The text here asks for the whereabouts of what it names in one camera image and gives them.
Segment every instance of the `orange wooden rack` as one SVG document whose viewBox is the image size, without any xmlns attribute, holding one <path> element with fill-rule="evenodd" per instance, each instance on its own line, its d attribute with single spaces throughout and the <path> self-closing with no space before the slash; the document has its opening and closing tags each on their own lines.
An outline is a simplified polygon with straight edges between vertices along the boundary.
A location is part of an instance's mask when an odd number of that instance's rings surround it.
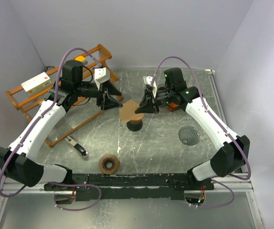
<svg viewBox="0 0 274 229">
<path fill-rule="evenodd" d="M 111 82 L 115 82 L 118 81 L 118 77 L 117 75 L 112 72 L 112 70 L 107 66 L 106 64 L 106 60 L 111 59 L 112 58 L 112 54 L 110 53 L 109 50 L 107 50 L 103 45 L 98 44 L 96 47 L 94 47 L 93 49 L 89 50 L 89 52 L 91 54 L 95 53 L 95 52 L 99 52 L 99 62 L 104 65 L 110 72 L 110 77 L 111 77 Z M 83 57 L 87 57 L 86 53 L 82 53 L 78 56 L 83 56 Z M 90 63 L 87 67 L 89 69 L 95 67 L 96 63 Z M 56 73 L 59 69 L 59 66 L 47 71 L 47 75 L 52 75 L 54 73 Z M 87 78 L 88 76 L 90 76 L 90 72 L 87 72 L 86 74 L 83 75 L 83 79 Z M 13 106 L 17 109 L 20 110 L 23 115 L 27 118 L 27 120 L 30 122 L 32 120 L 32 118 L 30 117 L 30 115 L 28 114 L 28 111 L 30 111 L 31 109 L 35 108 L 36 106 L 40 106 L 43 98 L 39 99 L 40 97 L 42 97 L 43 95 L 45 95 L 50 89 L 52 88 L 46 88 L 40 92 L 38 92 L 37 94 L 30 96 L 26 99 L 23 99 L 21 101 L 16 101 L 14 98 L 14 95 L 16 93 L 19 93 L 20 91 L 23 90 L 22 86 L 19 85 L 18 87 L 15 87 L 12 90 L 6 91 L 6 95 L 9 98 L 10 102 L 13 104 Z M 74 104 L 77 105 L 79 103 L 81 103 L 82 101 L 84 101 L 86 98 L 79 98 L 78 101 Z M 118 96 L 118 100 L 121 101 L 123 99 L 122 96 Z M 82 122 L 81 124 L 79 124 L 77 127 L 73 128 L 72 130 L 70 130 L 69 132 L 67 132 L 66 134 L 64 134 L 63 136 L 59 137 L 56 141 L 54 142 L 50 142 L 48 139 L 46 139 L 46 143 L 49 147 L 53 147 L 55 144 L 57 144 L 58 142 L 60 142 L 61 140 L 63 140 L 66 136 L 72 134 L 74 131 L 78 130 L 79 128 L 81 128 L 82 126 L 84 126 L 86 123 L 90 122 L 91 120 L 93 120 L 94 118 L 98 117 L 103 111 L 99 111 L 97 112 L 95 115 L 91 116 L 90 118 L 88 118 L 87 120 L 85 120 L 84 122 Z"/>
</svg>

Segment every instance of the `white wall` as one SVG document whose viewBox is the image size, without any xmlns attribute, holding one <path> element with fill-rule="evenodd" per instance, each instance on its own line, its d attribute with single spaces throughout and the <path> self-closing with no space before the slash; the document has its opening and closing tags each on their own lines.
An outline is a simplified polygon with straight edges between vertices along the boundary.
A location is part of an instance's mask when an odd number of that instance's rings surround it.
<svg viewBox="0 0 274 229">
<path fill-rule="evenodd" d="M 46 65 L 101 43 L 113 67 L 156 67 L 178 55 L 200 69 L 217 67 L 252 1 L 10 0 Z"/>
<path fill-rule="evenodd" d="M 7 147 L 27 125 L 4 92 L 41 71 L 42 62 L 11 5 L 0 0 L 0 146 Z"/>
<path fill-rule="evenodd" d="M 274 228 L 274 1 L 254 1 L 216 83 L 228 124 L 251 140 L 253 187 L 266 228 Z"/>
</svg>

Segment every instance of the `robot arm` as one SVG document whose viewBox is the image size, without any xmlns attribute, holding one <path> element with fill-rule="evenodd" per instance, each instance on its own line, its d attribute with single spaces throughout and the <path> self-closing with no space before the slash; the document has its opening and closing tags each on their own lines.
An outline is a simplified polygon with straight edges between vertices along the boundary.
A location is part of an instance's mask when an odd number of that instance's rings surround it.
<svg viewBox="0 0 274 229">
<path fill-rule="evenodd" d="M 72 170 L 61 165 L 41 165 L 34 162 L 44 140 L 56 123 L 77 102 L 78 97 L 96 98 L 96 104 L 101 107 L 101 110 L 122 106 L 111 96 L 121 95 L 121 92 L 109 81 L 109 71 L 106 68 L 95 69 L 95 83 L 91 83 L 82 81 L 82 67 L 83 63 L 79 61 L 67 61 L 62 68 L 63 75 L 57 103 L 45 115 L 42 115 L 43 111 L 53 104 L 55 88 L 52 88 L 23 133 L 8 148 L 0 147 L 0 168 L 3 168 L 12 150 L 17 145 L 21 145 L 7 166 L 4 174 L 6 177 L 29 187 L 33 187 L 38 182 L 72 183 Z M 29 132 L 23 144 L 20 144 L 21 139 L 37 118 L 39 121 Z"/>
<path fill-rule="evenodd" d="M 158 89 L 150 86 L 152 77 L 145 79 L 147 88 L 145 95 L 139 104 L 135 113 L 155 113 L 159 112 L 159 107 L 174 102 L 187 114 L 191 115 L 205 130 L 212 140 L 217 153 L 211 160 L 202 163 L 188 170 L 188 176 L 192 181 L 202 181 L 210 177 L 224 177 L 231 172 L 239 169 L 245 164 L 245 161 L 232 142 L 225 134 L 222 128 L 213 120 L 208 111 L 228 130 L 228 134 L 234 136 L 235 141 L 239 144 L 246 157 L 249 152 L 249 139 L 243 135 L 238 136 L 232 131 L 209 107 L 204 99 L 207 109 L 203 106 L 199 91 L 196 87 L 187 88 L 182 72 L 179 68 L 172 68 L 164 72 L 166 82 L 164 86 L 158 86 Z"/>
</svg>

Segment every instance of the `wooden disc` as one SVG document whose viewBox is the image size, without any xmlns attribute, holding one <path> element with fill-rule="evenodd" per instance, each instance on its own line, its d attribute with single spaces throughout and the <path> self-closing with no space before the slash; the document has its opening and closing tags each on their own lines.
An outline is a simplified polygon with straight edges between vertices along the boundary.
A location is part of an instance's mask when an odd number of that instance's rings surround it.
<svg viewBox="0 0 274 229">
<path fill-rule="evenodd" d="M 139 108 L 139 104 L 134 102 L 133 100 L 127 101 L 123 104 L 123 107 L 120 109 L 120 119 L 123 123 L 127 123 L 128 121 L 140 121 L 145 114 L 136 114 L 135 111 Z"/>
<path fill-rule="evenodd" d="M 119 168 L 120 162 L 118 158 L 113 154 L 106 154 L 99 160 L 99 169 L 104 174 L 113 174 Z"/>
</svg>

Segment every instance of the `cable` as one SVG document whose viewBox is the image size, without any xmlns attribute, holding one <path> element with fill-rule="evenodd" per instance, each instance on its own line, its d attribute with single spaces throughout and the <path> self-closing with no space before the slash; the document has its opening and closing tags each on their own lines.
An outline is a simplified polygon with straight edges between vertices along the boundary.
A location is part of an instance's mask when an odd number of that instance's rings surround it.
<svg viewBox="0 0 274 229">
<path fill-rule="evenodd" d="M 247 166 L 247 177 L 240 177 L 240 176 L 237 176 L 237 175 L 234 175 L 234 174 L 229 174 L 229 175 L 232 176 L 232 177 L 238 178 L 240 180 L 249 180 L 251 178 L 252 172 L 251 172 L 251 166 L 250 166 L 250 164 L 249 164 L 249 162 L 247 160 L 247 157 L 246 157 L 245 153 L 243 152 L 243 150 L 241 149 L 241 147 L 239 146 L 239 144 L 236 142 L 236 140 L 233 138 L 233 136 L 228 133 L 228 131 L 226 130 L 226 128 L 218 121 L 218 119 L 212 114 L 212 112 L 210 110 L 208 110 L 207 105 L 205 104 L 205 101 L 204 101 L 204 98 L 203 98 L 203 94 L 202 94 L 202 90 L 200 88 L 200 83 L 198 81 L 198 78 L 196 77 L 196 75 L 194 73 L 194 70 L 190 67 L 190 65 L 186 61 L 184 61 L 182 58 L 180 58 L 178 56 L 168 56 L 165 59 L 163 59 L 159 63 L 158 67 L 155 70 L 155 73 L 153 75 L 153 79 L 152 79 L 152 82 L 151 82 L 151 86 L 153 86 L 153 84 L 155 82 L 155 79 L 156 79 L 156 76 L 157 76 L 157 72 L 158 72 L 160 66 L 162 65 L 162 63 L 165 60 L 170 59 L 170 58 L 174 58 L 174 59 L 178 59 L 178 60 L 182 61 L 189 68 L 189 70 L 191 71 L 191 73 L 192 73 L 192 75 L 193 75 L 193 77 L 194 77 L 194 79 L 196 81 L 196 85 L 197 85 L 197 88 L 198 88 L 198 91 L 199 91 L 199 94 L 200 94 L 200 99 L 202 101 L 202 104 L 203 104 L 205 110 L 207 110 L 207 113 L 213 118 L 213 120 L 219 125 L 219 127 L 225 132 L 225 134 L 232 140 L 232 142 L 235 144 L 235 146 L 238 148 L 239 152 L 241 153 L 241 155 L 242 155 L 242 157 L 243 157 L 243 159 L 244 159 L 244 161 L 246 163 L 246 166 Z M 224 207 L 226 205 L 229 205 L 229 204 L 231 204 L 234 201 L 234 192 L 228 186 L 226 186 L 225 184 L 222 184 L 219 181 L 216 181 L 216 180 L 213 180 L 213 181 L 216 182 L 217 184 L 220 184 L 220 185 L 224 186 L 228 190 L 230 190 L 230 192 L 232 193 L 232 199 L 231 199 L 231 201 L 229 201 L 226 204 L 217 205 L 217 206 L 203 206 L 203 207 L 202 206 L 197 206 L 197 205 L 194 205 L 194 206 L 196 206 L 197 208 L 220 208 L 220 207 Z"/>
<path fill-rule="evenodd" d="M 175 86 L 175 84 L 172 84 L 170 87 L 170 91 L 172 92 L 172 88 Z"/>
<path fill-rule="evenodd" d="M 83 104 L 77 104 L 77 105 L 74 105 L 74 104 L 73 104 L 73 106 L 83 106 L 83 105 L 85 105 L 86 103 L 83 103 Z"/>
<path fill-rule="evenodd" d="M 91 207 L 93 207 L 94 205 L 96 205 L 97 203 L 99 203 L 100 199 L 101 199 L 101 189 L 97 186 L 97 185 L 91 185 L 91 184 L 80 184 L 80 185 L 66 185 L 66 184 L 60 184 L 60 183 L 56 183 L 56 182 L 49 182 L 50 184 L 52 185 L 57 185 L 57 186 L 63 186 L 63 187 L 95 187 L 96 189 L 98 189 L 99 191 L 99 197 L 98 199 L 96 200 L 95 203 L 93 203 L 92 205 L 89 205 L 85 208 L 79 208 L 79 209 L 71 209 L 71 208 L 62 208 L 61 206 L 59 206 L 57 203 L 56 203 L 56 195 L 54 196 L 54 206 L 59 208 L 60 210 L 66 210 L 66 211 L 83 211 L 83 210 L 86 210 L 86 209 L 89 209 Z"/>
<path fill-rule="evenodd" d="M 1 190 L 1 181 L 2 181 L 2 177 L 4 175 L 5 170 L 7 169 L 12 157 L 15 155 L 15 153 L 18 151 L 18 149 L 20 148 L 21 145 L 23 145 L 23 142 L 26 140 L 26 138 L 28 137 L 28 135 L 30 134 L 30 132 L 32 131 L 32 129 L 35 127 L 35 125 L 39 122 L 39 120 L 45 115 L 47 114 L 52 108 L 53 106 L 56 104 L 57 102 L 57 95 L 59 92 L 59 81 L 60 81 L 60 77 L 61 77 L 61 71 L 62 71 L 62 67 L 68 57 L 68 55 L 70 53 L 72 53 L 73 51 L 76 50 L 81 50 L 83 52 L 85 52 L 88 56 L 90 56 L 94 62 L 100 67 L 101 64 L 100 62 L 87 50 L 83 49 L 83 48 L 72 48 L 69 51 L 66 52 L 66 54 L 64 55 L 64 57 L 61 60 L 61 63 L 59 65 L 59 69 L 57 71 L 57 76 L 56 76 L 56 80 L 55 80 L 55 92 L 54 92 L 54 100 L 53 103 L 51 104 L 51 106 L 49 106 L 46 110 L 44 110 L 42 112 L 42 114 L 40 116 L 38 116 L 34 122 L 29 126 L 29 128 L 27 129 L 26 133 L 22 136 L 20 142 L 17 144 L 17 146 L 13 149 L 13 151 L 11 152 L 11 154 L 9 155 L 8 159 L 5 161 L 1 172 L 0 172 L 0 196 L 5 197 L 5 198 L 10 198 L 10 197 L 14 197 L 15 195 L 19 194 L 26 186 L 24 185 L 23 187 L 21 187 L 17 192 L 15 192 L 14 194 L 10 194 L 10 195 L 6 195 L 2 192 Z"/>
<path fill-rule="evenodd" d="M 215 183 L 217 183 L 217 184 L 219 184 L 219 185 L 222 185 L 222 186 L 224 186 L 225 188 L 227 188 L 227 189 L 231 192 L 231 194 L 232 194 L 232 199 L 231 199 L 229 202 L 225 203 L 225 204 L 216 205 L 216 206 L 199 206 L 199 205 L 195 205 L 195 204 L 190 204 L 190 203 L 189 203 L 189 207 L 192 205 L 192 206 L 195 206 L 196 208 L 206 208 L 206 209 L 222 208 L 222 207 L 225 207 L 225 206 L 227 206 L 227 205 L 230 205 L 230 204 L 234 201 L 234 192 L 232 191 L 232 189 L 231 189 L 230 187 L 228 187 L 227 185 L 225 185 L 225 184 L 223 184 L 223 183 L 221 183 L 221 182 L 219 182 L 219 181 L 217 181 L 217 180 L 214 180 L 214 179 L 213 179 L 213 181 L 214 181 Z"/>
<path fill-rule="evenodd" d="M 83 67 L 86 68 L 90 72 L 90 74 L 91 74 L 91 80 L 88 81 L 88 82 L 91 82 L 94 79 L 93 72 L 89 68 L 87 68 L 85 65 L 83 65 Z"/>
</svg>

